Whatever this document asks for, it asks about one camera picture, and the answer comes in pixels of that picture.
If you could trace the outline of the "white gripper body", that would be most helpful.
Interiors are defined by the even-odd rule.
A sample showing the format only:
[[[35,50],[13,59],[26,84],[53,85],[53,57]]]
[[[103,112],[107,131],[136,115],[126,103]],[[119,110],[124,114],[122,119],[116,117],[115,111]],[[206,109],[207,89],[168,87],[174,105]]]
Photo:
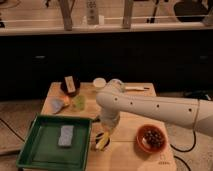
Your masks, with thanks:
[[[119,113],[102,112],[100,122],[105,132],[112,134],[120,121]]]

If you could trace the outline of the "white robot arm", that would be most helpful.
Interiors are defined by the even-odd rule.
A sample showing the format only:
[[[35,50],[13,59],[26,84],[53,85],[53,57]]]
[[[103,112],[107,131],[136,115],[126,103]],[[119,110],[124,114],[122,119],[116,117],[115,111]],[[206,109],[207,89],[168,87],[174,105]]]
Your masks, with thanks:
[[[121,112],[129,112],[213,137],[213,101],[126,94],[125,84],[112,79],[98,91],[96,102],[100,121],[109,131],[118,125]]]

